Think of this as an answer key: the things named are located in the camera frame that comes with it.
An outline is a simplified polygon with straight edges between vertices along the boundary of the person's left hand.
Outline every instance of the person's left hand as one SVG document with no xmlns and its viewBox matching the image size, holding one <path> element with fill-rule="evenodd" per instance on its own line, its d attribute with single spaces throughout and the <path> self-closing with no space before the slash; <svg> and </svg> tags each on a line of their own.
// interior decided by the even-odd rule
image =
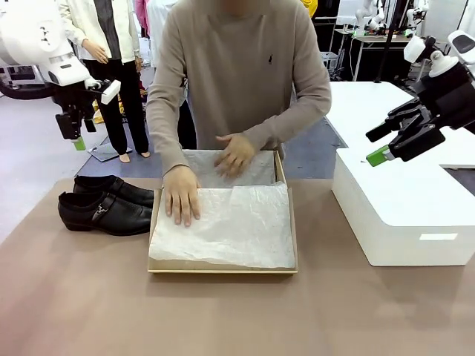
<svg viewBox="0 0 475 356">
<path fill-rule="evenodd" d="M 137 69 L 137 73 L 140 73 L 140 71 L 142 70 L 142 63 L 143 63 L 142 58 L 136 56 L 135 57 L 135 68 Z"/>
<path fill-rule="evenodd" d="M 217 137 L 217 140 L 227 144 L 227 147 L 214 162 L 214 166 L 218 168 L 222 176 L 226 175 L 228 178 L 239 177 L 257 153 L 254 146 L 241 133 Z"/>
</svg>

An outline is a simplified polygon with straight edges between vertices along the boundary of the white shirt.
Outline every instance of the white shirt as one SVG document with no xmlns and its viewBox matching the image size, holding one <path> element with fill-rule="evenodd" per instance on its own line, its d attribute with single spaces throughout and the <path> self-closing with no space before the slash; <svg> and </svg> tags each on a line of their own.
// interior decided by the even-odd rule
<svg viewBox="0 0 475 356">
<path fill-rule="evenodd" d="M 104 48 L 108 58 L 111 58 L 111 50 L 100 27 L 94 0 L 59 0 L 58 3 L 66 36 L 78 46 L 79 57 L 95 60 L 82 48 L 82 42 L 89 39 Z M 134 61 L 135 56 L 140 55 L 140 43 L 131 0 L 113 0 L 112 7 L 122 63 Z"/>
<path fill-rule="evenodd" d="M 178 0 L 150 0 L 147 3 L 152 67 L 157 67 L 165 22 L 168 13 L 177 2 Z"/>
</svg>

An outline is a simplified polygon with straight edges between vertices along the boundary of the shoe heel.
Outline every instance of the shoe heel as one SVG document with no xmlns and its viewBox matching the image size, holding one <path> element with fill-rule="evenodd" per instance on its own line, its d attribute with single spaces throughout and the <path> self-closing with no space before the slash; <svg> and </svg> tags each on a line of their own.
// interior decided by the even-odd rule
<svg viewBox="0 0 475 356">
<path fill-rule="evenodd" d="M 66 224 L 65 223 L 65 226 L 68 230 L 71 230 L 71 231 L 91 231 L 92 230 L 92 228 L 89 228 L 89 227 L 83 226 L 83 225 Z"/>
</svg>

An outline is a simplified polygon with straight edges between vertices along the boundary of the open box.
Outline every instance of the open box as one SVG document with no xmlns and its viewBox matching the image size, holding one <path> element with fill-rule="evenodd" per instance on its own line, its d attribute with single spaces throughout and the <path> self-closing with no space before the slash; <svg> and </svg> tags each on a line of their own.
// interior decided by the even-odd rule
<svg viewBox="0 0 475 356">
<path fill-rule="evenodd" d="M 286 183 L 282 161 L 277 151 L 274 152 L 274 170 L 277 182 Z M 155 260 L 148 257 L 148 271 L 150 273 L 209 273 L 209 274 L 296 274 L 298 271 L 297 241 L 295 238 L 295 220 L 292 201 L 292 192 L 289 189 L 289 215 L 292 233 L 293 252 L 295 256 L 294 268 L 250 268 L 244 266 L 213 264 L 201 261 L 185 260 Z M 155 191 L 154 208 L 151 217 L 150 240 L 157 225 L 158 214 L 164 214 L 160 210 L 161 189 Z"/>
</svg>

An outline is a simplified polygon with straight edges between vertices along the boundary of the shoe sole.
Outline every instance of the shoe sole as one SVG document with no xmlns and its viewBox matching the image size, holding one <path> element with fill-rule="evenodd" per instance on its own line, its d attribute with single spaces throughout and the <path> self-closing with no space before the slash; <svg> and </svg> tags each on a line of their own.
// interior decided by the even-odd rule
<svg viewBox="0 0 475 356">
<path fill-rule="evenodd" d="M 140 234 L 145 234 L 145 233 L 150 232 L 150 228 L 143 228 L 142 230 L 129 232 L 127 234 L 116 234 L 116 233 L 113 233 L 113 232 L 110 232 L 110 231 L 106 231 L 103 228 L 90 227 L 90 226 L 86 226 L 86 225 L 65 224 L 65 226 L 70 231 L 93 231 L 93 230 L 97 230 L 97 231 L 104 232 L 108 235 L 119 236 L 119 237 L 134 236 L 134 235 L 140 235 Z"/>
</svg>

